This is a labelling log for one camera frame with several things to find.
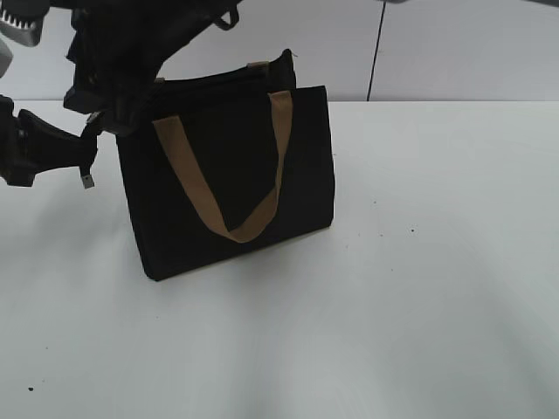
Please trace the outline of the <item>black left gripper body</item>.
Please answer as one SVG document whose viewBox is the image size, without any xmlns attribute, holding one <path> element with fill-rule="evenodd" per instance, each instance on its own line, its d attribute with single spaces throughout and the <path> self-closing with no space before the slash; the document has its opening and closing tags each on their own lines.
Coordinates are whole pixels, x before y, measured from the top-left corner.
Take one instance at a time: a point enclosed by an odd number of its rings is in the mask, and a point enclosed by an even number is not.
<svg viewBox="0 0 559 419">
<path fill-rule="evenodd" d="M 31 113 L 13 114 L 12 99 L 1 96 L 1 177 L 9 186 L 29 188 L 34 183 L 36 164 L 29 156 Z"/>
</svg>

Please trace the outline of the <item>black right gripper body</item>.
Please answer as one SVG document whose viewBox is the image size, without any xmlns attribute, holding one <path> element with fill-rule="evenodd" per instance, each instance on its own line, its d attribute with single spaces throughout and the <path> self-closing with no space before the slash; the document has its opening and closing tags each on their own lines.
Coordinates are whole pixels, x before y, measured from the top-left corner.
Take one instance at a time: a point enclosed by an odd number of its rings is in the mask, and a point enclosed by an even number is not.
<svg viewBox="0 0 559 419">
<path fill-rule="evenodd" d="M 64 107 L 136 113 L 163 63 L 210 25 L 208 1 L 106 1 L 76 10 Z"/>
</svg>

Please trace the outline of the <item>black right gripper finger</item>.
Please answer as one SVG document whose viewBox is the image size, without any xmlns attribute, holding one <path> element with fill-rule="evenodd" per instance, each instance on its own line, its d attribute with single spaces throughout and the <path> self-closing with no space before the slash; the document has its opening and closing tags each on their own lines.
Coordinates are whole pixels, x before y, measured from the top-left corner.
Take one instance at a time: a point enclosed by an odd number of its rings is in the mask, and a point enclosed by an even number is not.
<svg viewBox="0 0 559 419">
<path fill-rule="evenodd" d="M 100 89 L 104 107 L 99 116 L 99 132 L 131 133 L 161 88 L 161 80 L 103 80 Z"/>
</svg>

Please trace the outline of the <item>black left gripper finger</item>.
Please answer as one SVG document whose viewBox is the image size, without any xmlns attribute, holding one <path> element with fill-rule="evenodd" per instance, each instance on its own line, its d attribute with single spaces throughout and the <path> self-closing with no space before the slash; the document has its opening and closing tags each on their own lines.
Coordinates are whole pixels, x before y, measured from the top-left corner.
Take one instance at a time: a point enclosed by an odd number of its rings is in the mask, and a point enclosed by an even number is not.
<svg viewBox="0 0 559 419">
<path fill-rule="evenodd" d="M 18 141 L 19 151 L 36 173 L 70 167 L 78 167 L 81 173 L 91 172 L 98 150 L 95 125 L 86 124 L 81 135 L 74 135 L 28 110 L 21 110 L 17 120 L 24 133 Z"/>
</svg>

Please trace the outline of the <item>grey robot arm link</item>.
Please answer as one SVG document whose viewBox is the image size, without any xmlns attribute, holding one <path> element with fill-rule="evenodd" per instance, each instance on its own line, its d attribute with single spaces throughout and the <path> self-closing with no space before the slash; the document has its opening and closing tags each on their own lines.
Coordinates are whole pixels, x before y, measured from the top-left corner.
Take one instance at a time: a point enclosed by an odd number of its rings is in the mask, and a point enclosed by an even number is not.
<svg viewBox="0 0 559 419">
<path fill-rule="evenodd" d="M 34 47 L 39 44 L 44 19 L 39 17 L 35 20 L 25 20 L 9 13 L 1 4 L 1 36 L 8 38 L 17 44 Z M 10 47 L 1 38 L 1 77 L 10 68 L 13 53 Z"/>
</svg>

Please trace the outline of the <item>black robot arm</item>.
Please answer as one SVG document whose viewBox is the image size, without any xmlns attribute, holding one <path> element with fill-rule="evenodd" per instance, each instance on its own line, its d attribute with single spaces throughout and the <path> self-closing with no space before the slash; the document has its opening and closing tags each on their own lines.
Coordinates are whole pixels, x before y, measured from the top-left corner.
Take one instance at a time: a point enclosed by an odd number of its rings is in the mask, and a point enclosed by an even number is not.
<svg viewBox="0 0 559 419">
<path fill-rule="evenodd" d="M 236 1 L 3 1 L 1 33 L 18 44 L 39 44 L 52 9 L 69 10 L 74 37 L 66 55 L 74 65 L 63 105 L 88 117 L 80 135 L 67 133 L 34 113 L 14 110 L 1 98 L 1 176 L 10 186 L 30 187 L 36 175 L 76 167 L 85 188 L 97 138 L 135 126 L 154 92 L 162 65 L 215 25 L 239 21 Z"/>
</svg>

